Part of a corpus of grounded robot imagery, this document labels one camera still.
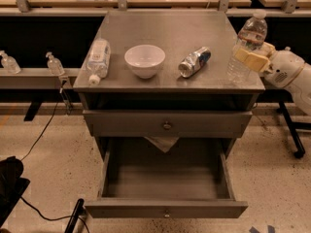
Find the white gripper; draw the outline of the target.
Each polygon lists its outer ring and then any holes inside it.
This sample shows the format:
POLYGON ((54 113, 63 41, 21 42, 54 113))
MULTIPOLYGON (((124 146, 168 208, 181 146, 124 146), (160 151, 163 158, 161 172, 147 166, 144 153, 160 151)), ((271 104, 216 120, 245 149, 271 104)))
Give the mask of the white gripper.
POLYGON ((263 76, 272 85, 285 87, 302 71, 305 61, 290 50, 275 51, 273 45, 264 42, 259 50, 237 48, 233 57, 252 71, 265 71, 263 76))

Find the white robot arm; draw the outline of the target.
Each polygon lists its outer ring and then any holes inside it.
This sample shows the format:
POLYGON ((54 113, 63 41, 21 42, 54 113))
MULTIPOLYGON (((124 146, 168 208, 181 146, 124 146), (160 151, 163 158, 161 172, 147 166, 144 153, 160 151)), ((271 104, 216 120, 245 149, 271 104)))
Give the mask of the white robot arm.
POLYGON ((248 69, 263 73, 268 83, 287 90, 294 103, 311 115, 311 65, 290 47, 276 50, 268 43, 263 43, 259 50, 235 47, 233 57, 248 69))

